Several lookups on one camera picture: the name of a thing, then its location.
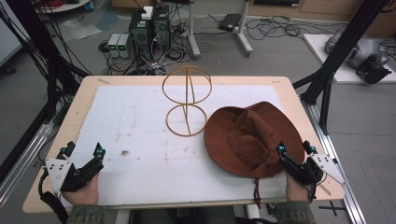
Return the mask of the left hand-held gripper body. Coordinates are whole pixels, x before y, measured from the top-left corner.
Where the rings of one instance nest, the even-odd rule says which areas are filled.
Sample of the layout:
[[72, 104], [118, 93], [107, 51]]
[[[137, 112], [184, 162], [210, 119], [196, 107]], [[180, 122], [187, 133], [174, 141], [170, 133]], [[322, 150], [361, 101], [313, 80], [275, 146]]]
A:
[[94, 157], [81, 168], [69, 159], [46, 159], [50, 183], [56, 194], [75, 192], [85, 187], [103, 168], [103, 157]]

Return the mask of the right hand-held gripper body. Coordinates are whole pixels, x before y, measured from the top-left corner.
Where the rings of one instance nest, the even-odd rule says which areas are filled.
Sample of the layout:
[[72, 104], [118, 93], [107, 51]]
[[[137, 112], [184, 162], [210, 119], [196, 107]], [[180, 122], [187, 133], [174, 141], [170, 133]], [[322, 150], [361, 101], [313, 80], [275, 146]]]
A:
[[329, 175], [341, 185], [346, 183], [335, 160], [326, 154], [311, 154], [305, 162], [298, 162], [287, 153], [281, 153], [279, 163], [289, 175], [302, 185], [318, 184], [324, 175]]

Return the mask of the brown brimmed hat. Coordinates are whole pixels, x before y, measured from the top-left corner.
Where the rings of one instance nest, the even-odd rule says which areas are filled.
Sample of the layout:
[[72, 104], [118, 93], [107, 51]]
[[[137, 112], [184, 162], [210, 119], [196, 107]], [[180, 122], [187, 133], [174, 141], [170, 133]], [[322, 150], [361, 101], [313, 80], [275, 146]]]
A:
[[237, 176], [272, 177], [282, 172], [276, 147], [283, 143], [297, 162], [304, 160], [303, 140], [288, 117], [268, 102], [216, 110], [204, 129], [210, 159]]

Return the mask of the person's left hand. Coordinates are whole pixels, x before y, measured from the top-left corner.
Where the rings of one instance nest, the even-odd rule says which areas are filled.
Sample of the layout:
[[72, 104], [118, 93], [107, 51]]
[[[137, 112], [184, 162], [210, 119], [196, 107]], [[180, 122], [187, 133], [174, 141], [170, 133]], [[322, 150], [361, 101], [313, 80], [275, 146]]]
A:
[[75, 192], [64, 192], [64, 198], [72, 205], [97, 205], [99, 175], [95, 175], [89, 183]]

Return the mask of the person's right hand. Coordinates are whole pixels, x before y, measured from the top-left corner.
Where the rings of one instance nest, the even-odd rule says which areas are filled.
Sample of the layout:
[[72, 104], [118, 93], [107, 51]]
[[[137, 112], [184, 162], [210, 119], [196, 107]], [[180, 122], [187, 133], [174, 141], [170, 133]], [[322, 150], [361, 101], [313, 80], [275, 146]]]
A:
[[286, 173], [286, 198], [289, 202], [309, 202], [307, 187], [296, 182], [288, 173]]

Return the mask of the white foam mat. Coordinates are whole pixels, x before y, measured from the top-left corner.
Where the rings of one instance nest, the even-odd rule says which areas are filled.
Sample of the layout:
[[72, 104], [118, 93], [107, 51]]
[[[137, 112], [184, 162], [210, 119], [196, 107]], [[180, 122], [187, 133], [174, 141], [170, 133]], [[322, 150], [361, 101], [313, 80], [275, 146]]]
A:
[[177, 85], [99, 88], [80, 129], [71, 160], [92, 158], [96, 146], [106, 155], [99, 174], [99, 203], [106, 206], [161, 207], [170, 204], [252, 203], [285, 195], [286, 180], [275, 175], [255, 181], [231, 175], [208, 156], [201, 128], [217, 109], [280, 102], [268, 85], [197, 85], [198, 106], [182, 110]]

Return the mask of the white floor platform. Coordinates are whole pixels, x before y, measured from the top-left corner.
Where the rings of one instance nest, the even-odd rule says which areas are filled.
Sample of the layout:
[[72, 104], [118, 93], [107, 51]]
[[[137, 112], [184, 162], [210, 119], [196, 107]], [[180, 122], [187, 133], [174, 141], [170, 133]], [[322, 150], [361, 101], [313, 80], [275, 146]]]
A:
[[[330, 37], [332, 35], [303, 35], [305, 43], [316, 55], [320, 63], [324, 63], [328, 57], [328, 54], [325, 52], [325, 44]], [[381, 79], [379, 84], [396, 84], [396, 72], [387, 64], [384, 68], [388, 69], [390, 74]], [[338, 84], [364, 84], [364, 81], [356, 74], [356, 70], [351, 68], [347, 63], [343, 63], [337, 70], [333, 82]]]

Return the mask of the black device on platform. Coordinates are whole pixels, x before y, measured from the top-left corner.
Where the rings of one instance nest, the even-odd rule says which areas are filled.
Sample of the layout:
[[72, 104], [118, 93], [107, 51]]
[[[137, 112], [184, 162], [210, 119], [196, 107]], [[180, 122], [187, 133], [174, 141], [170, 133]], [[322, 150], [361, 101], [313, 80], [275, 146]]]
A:
[[382, 64], [377, 62], [373, 55], [369, 56], [358, 66], [356, 75], [367, 84], [375, 84], [390, 74]]

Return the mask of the grey bench power supply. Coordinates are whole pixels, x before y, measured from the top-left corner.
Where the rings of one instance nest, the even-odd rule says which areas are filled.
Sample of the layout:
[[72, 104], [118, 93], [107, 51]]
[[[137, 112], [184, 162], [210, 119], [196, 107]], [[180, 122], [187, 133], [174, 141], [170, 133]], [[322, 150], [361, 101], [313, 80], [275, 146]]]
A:
[[121, 34], [118, 41], [118, 50], [121, 58], [128, 58], [130, 56], [130, 40], [127, 34]]
[[110, 55], [113, 58], [118, 58], [120, 56], [117, 45], [120, 39], [120, 34], [112, 34], [107, 42], [107, 46], [110, 52]]

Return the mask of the grey rounded machine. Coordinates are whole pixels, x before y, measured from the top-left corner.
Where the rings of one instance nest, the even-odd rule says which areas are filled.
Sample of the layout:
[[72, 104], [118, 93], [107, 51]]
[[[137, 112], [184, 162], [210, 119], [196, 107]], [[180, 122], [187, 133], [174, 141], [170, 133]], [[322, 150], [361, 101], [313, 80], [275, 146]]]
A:
[[[336, 33], [327, 40], [325, 44], [326, 53], [332, 51], [344, 31], [344, 28], [338, 29]], [[346, 63], [352, 68], [358, 68], [370, 56], [373, 56], [375, 62], [380, 65], [385, 65], [389, 62], [389, 56], [386, 55], [386, 48], [382, 47], [378, 40], [368, 38], [364, 35], [347, 55]]]

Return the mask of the grey metal stand leg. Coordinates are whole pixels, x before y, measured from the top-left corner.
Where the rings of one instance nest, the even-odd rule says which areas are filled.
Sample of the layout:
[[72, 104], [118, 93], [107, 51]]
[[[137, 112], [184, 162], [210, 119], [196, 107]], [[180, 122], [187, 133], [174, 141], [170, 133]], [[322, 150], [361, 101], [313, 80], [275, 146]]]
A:
[[235, 34], [237, 39], [239, 40], [243, 51], [246, 53], [246, 56], [249, 57], [253, 52], [253, 48], [250, 46], [247, 38], [244, 34], [244, 28], [246, 25], [247, 15], [248, 15], [248, 7], [250, 0], [243, 0], [243, 5], [241, 8], [241, 18], [237, 28], [235, 28]]
[[199, 50], [197, 41], [194, 35], [194, 0], [189, 1], [189, 31], [188, 39], [191, 46], [192, 58], [198, 60], [201, 57], [201, 51]]

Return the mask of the black computer tower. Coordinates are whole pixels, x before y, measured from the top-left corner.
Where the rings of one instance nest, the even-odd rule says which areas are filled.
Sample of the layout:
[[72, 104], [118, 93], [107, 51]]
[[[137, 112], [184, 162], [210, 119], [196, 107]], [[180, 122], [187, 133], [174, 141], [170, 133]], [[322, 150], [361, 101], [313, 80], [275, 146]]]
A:
[[142, 12], [142, 9], [138, 9], [132, 14], [129, 33], [133, 43], [134, 53], [139, 53], [146, 60], [150, 60], [150, 46], [153, 39], [153, 27], [151, 20], [143, 20], [141, 18]]
[[158, 49], [170, 49], [170, 9], [169, 6], [156, 7], [153, 12], [154, 34]]

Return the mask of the flat black box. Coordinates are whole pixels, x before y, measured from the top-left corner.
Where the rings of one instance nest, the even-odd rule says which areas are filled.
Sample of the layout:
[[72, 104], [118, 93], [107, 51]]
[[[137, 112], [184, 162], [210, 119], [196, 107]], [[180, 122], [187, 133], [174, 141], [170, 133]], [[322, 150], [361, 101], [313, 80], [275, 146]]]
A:
[[220, 30], [231, 32], [233, 28], [238, 24], [240, 18], [241, 15], [239, 13], [227, 14], [219, 23]]

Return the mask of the aluminium rail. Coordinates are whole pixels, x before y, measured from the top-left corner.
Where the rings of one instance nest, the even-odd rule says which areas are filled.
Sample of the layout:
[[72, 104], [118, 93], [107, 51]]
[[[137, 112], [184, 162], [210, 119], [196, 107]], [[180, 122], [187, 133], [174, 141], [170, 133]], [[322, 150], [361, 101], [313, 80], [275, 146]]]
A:
[[329, 135], [327, 135], [322, 128], [319, 126], [319, 111], [315, 105], [309, 105], [306, 102], [302, 102], [304, 110], [309, 117], [311, 124], [315, 130], [316, 135], [318, 136], [319, 142], [324, 149], [324, 152], [329, 155], [333, 161], [335, 161], [335, 167], [338, 174], [342, 177], [343, 182], [340, 186], [343, 188], [344, 198], [342, 199], [342, 203], [346, 208], [347, 215], [350, 219], [351, 224], [367, 224], [364, 215], [361, 211], [359, 203], [354, 195], [352, 187], [349, 184], [347, 179], [346, 172], [342, 166], [342, 163], [337, 155], [335, 147], [332, 143], [332, 140]]
[[0, 210], [7, 203], [8, 198], [17, 185], [21, 182], [22, 177], [37, 156], [39, 149], [42, 148], [44, 143], [49, 139], [53, 127], [53, 122], [42, 124], [33, 132], [32, 136], [28, 136], [24, 142], [16, 145], [16, 148], [21, 154], [13, 163], [5, 178], [0, 182]]

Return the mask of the black frame strut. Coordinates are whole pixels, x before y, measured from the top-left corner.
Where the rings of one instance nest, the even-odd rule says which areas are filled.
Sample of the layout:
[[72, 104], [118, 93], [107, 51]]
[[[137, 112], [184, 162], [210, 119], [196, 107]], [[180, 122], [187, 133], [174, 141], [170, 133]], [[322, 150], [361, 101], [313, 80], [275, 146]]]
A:
[[321, 108], [319, 114], [319, 127], [328, 134], [328, 113], [332, 91], [332, 79], [352, 51], [358, 41], [363, 37], [366, 30], [373, 23], [389, 0], [363, 0], [340, 39], [328, 55], [320, 68], [308, 77], [304, 77], [292, 84], [298, 89], [309, 84], [307, 90], [300, 95], [303, 102], [315, 105], [320, 94], [322, 94]]

